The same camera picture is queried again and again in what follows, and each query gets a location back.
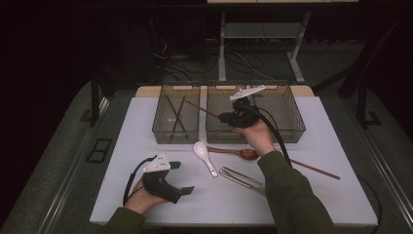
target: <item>white table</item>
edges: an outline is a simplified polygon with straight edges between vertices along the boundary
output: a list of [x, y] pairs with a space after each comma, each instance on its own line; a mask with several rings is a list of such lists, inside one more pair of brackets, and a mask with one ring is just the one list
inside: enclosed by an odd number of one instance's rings
[[[377, 225], [377, 217], [343, 151], [318, 97], [297, 97], [297, 105], [307, 131], [296, 144], [287, 144], [291, 159], [341, 177], [328, 177], [294, 165], [306, 176], [327, 208], [336, 225]], [[105, 223], [118, 207], [129, 176], [145, 158], [163, 151], [170, 161], [181, 167], [171, 170], [169, 184], [181, 188], [195, 185], [191, 195], [182, 196], [177, 204], [167, 203], [146, 215], [148, 226], [271, 226], [274, 225], [266, 198], [223, 176], [213, 178], [206, 164], [199, 159], [193, 145], [157, 144], [151, 131], [158, 99], [135, 97], [131, 101], [123, 128], [116, 143], [90, 221]], [[206, 99], [201, 98], [206, 106]], [[200, 140], [206, 142], [204, 112], [200, 117]], [[212, 145], [222, 148], [246, 148], [248, 145]], [[244, 161], [235, 155], [209, 153], [213, 166], [231, 168], [264, 181], [256, 161]]]

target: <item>green sleeve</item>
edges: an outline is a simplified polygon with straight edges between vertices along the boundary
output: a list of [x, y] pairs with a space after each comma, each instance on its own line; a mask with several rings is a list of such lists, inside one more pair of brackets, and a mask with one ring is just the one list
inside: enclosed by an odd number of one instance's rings
[[94, 234], [137, 234], [140, 233], [145, 217], [126, 208], [118, 208], [110, 220]]
[[280, 152], [264, 155], [258, 166], [265, 177], [265, 193], [274, 222], [282, 234], [337, 233], [310, 182], [291, 169]]

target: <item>dark background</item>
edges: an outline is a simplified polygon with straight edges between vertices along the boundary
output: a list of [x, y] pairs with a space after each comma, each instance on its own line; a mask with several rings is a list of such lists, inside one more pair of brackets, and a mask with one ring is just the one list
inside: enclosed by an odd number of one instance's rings
[[[405, 12], [409, 2], [360, 1], [386, 7], [313, 11], [306, 41], [377, 42]], [[162, 65], [150, 49], [157, 33], [199, 58], [204, 52], [204, 39], [218, 37], [211, 25], [217, 26], [219, 13], [162, 14], [157, 18], [159, 27], [148, 27], [151, 17], [153, 13], [81, 17], [73, 2], [65, 0], [0, 2], [0, 226], [71, 100], [91, 80], [94, 70], [104, 94], [111, 96], [117, 90], [133, 90], [159, 81], [157, 66]], [[412, 20], [410, 11], [381, 48], [365, 77], [411, 138], [413, 84], [408, 74], [413, 38], [408, 31], [413, 28]], [[136, 74], [145, 74], [145, 78], [137, 80]]]

